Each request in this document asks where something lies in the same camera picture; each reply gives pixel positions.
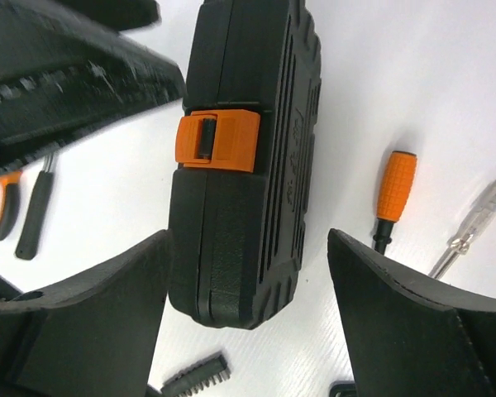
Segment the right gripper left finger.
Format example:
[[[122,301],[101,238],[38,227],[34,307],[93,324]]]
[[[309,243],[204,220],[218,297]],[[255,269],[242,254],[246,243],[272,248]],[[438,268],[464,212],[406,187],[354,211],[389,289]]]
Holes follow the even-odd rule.
[[[160,231],[23,293],[0,276],[0,396],[150,396],[173,260]]]

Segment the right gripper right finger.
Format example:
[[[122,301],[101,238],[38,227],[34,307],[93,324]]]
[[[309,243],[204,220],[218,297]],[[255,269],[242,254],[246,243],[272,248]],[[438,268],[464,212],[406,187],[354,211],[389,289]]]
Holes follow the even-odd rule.
[[[328,233],[327,260],[359,396],[496,396],[496,299],[340,230]]]

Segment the black plastic tool case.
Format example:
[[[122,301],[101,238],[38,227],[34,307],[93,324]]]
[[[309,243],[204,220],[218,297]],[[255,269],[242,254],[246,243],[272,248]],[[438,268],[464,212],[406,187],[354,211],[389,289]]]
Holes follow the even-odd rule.
[[[303,1],[206,1],[175,139],[169,300],[253,329],[294,297],[306,234],[321,42]]]

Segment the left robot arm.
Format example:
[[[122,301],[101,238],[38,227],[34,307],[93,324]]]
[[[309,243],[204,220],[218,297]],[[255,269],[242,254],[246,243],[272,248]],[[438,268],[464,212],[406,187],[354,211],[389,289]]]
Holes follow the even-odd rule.
[[[185,94],[179,67],[129,40],[155,1],[0,1],[0,176]]]

